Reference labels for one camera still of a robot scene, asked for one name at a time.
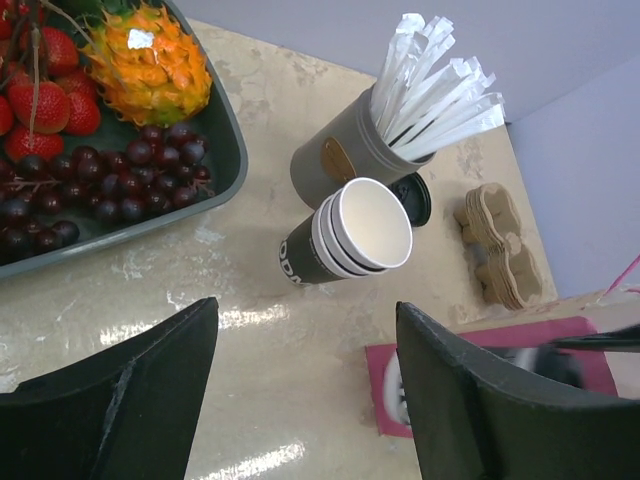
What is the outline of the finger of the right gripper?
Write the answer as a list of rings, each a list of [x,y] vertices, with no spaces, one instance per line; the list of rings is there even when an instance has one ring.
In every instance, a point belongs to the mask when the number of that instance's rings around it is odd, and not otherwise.
[[[619,330],[584,336],[558,338],[550,341],[556,348],[583,351],[638,351],[640,326],[638,324]]]

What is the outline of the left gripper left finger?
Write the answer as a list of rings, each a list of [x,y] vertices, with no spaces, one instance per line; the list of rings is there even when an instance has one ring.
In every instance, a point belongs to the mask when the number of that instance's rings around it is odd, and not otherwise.
[[[203,298],[1,396],[4,479],[182,479],[218,335]]]

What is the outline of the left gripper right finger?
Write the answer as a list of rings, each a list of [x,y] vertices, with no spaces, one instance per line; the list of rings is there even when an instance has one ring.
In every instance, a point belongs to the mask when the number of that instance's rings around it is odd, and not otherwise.
[[[396,305],[424,479],[636,479],[639,403],[544,377]]]

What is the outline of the brown paper bag pink handles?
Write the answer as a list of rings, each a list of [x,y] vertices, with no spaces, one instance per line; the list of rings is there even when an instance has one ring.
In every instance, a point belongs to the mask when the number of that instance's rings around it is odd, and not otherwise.
[[[603,291],[480,321],[460,337],[516,366],[592,392],[639,395],[639,286],[633,261]]]

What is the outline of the black plastic cup lid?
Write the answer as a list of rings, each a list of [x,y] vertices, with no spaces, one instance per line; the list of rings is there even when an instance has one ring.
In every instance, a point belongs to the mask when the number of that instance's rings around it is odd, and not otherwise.
[[[570,354],[553,346],[507,348],[500,355],[514,366],[547,379],[584,388],[584,376],[580,363]]]

